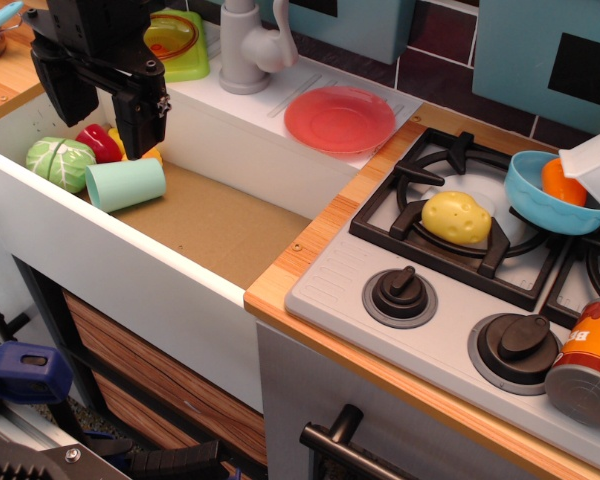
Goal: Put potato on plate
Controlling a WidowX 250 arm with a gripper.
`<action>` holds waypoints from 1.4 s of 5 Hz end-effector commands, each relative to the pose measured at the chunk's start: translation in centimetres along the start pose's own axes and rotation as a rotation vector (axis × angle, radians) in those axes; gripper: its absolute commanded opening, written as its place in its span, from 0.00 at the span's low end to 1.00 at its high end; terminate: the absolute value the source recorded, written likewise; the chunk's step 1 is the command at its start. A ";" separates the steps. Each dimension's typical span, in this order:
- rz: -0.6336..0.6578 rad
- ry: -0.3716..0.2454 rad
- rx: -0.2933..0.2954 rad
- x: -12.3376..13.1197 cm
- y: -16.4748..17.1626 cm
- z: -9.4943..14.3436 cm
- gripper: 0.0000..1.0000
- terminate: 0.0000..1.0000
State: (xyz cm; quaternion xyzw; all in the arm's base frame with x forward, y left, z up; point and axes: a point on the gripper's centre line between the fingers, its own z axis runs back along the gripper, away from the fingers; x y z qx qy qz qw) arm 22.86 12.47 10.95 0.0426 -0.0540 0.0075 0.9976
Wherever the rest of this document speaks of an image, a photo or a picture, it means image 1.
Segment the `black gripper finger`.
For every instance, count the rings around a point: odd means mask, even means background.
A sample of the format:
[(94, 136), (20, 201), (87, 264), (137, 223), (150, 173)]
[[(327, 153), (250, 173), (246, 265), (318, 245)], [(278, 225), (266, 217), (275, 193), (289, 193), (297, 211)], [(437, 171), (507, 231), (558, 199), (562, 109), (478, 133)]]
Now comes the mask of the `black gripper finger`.
[(112, 101), (116, 126), (129, 159), (139, 159), (164, 140), (171, 104), (162, 75), (128, 77)]
[(52, 106), (67, 126), (75, 126), (98, 107), (96, 87), (79, 76), (71, 57), (58, 45), (36, 37), (31, 58)]

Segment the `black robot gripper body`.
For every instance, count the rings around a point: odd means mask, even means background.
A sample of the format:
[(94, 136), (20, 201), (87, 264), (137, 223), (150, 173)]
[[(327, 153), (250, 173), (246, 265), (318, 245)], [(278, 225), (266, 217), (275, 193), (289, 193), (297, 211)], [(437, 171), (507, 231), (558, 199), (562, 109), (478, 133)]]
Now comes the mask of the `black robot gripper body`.
[(151, 1), (48, 1), (24, 21), (39, 60), (66, 62), (104, 86), (162, 86), (165, 68), (144, 42)]

